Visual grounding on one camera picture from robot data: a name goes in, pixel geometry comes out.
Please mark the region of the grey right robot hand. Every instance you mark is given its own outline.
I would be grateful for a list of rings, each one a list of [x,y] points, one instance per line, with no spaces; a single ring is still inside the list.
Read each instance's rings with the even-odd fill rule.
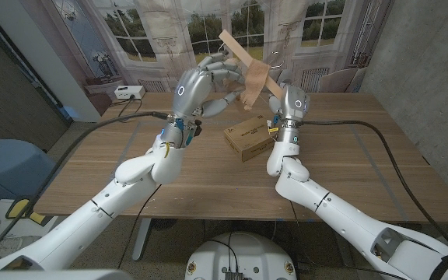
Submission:
[[[310,97],[299,87],[282,83],[282,96],[269,93],[268,104],[273,114],[282,120],[302,121],[309,110]]]

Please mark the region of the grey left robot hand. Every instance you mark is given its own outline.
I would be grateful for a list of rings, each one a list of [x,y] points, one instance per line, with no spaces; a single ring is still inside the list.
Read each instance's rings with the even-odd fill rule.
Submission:
[[[225,79],[243,86],[245,79],[236,64],[226,62],[227,51],[205,57],[195,68],[185,71],[177,84],[173,96],[174,114],[186,118],[202,116],[214,117],[222,113],[232,103],[240,91],[232,91],[219,100],[208,100],[213,84]]]

